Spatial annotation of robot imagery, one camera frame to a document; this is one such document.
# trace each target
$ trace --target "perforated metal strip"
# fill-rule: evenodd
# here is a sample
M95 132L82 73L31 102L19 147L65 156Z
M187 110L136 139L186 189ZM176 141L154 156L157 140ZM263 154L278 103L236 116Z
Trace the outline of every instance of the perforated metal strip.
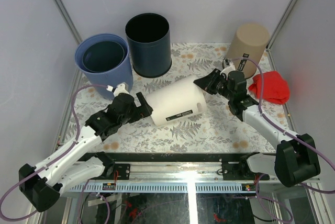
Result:
M81 192L84 183L74 186L70 192ZM241 193L240 183L195 183L197 193ZM108 189L103 183L88 183L85 192L117 193L187 193L187 183L123 183L119 182L115 190Z

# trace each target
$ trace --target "white bucket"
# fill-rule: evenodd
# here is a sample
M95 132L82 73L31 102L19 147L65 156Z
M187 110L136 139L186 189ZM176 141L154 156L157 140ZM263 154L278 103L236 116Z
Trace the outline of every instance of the white bucket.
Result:
M188 76L146 96L153 109L151 118L155 125L161 126L207 110L202 89L193 83L196 79L194 75Z

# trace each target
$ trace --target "blue bucket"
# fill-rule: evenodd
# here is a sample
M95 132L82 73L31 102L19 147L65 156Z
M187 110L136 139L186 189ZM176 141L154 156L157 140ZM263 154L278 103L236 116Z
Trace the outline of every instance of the blue bucket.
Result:
M105 41L116 42L122 46L124 50L123 60L111 70L105 72L91 72L83 64L84 54L91 46ZM128 85L128 91L132 89L133 78L129 58L129 46L123 38L117 35L103 33L87 38L75 51L75 63L92 84L103 84L116 87L120 83L126 83ZM114 98L113 93L104 88L97 87L96 90L106 99Z

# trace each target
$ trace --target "red towel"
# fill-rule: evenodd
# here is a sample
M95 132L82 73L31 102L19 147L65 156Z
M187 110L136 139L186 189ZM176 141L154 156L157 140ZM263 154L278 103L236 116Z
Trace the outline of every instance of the red towel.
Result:
M289 99L289 88L287 82L276 71L269 71L263 74L264 92L263 98L271 103L282 105ZM254 83L249 86L249 90L256 94L257 98L261 95L261 75L253 77Z

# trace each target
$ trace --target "table surface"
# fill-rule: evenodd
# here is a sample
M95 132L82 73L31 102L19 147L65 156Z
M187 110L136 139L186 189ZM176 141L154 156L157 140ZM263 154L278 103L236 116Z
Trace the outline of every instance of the table surface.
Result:
M229 44L226 43L174 43L171 47L172 67L167 74L147 79L133 72L134 85L131 95L144 95L162 88L186 76L203 77L214 68L222 69L222 60ZM263 72L271 70L267 53L260 61ZM253 80L248 79L248 87ZM80 86L89 84L83 75ZM163 153L227 153L227 152L274 152L274 148L255 129L241 122L229 111L227 100L219 95L205 95L208 111L155 126L152 119L122 126L117 134L107 138L92 152L163 152ZM76 99L75 110L81 126L87 118L106 108L109 100L102 98L94 88L81 91ZM263 107L272 117L288 128L283 106L264 101ZM73 116L63 141L75 135Z

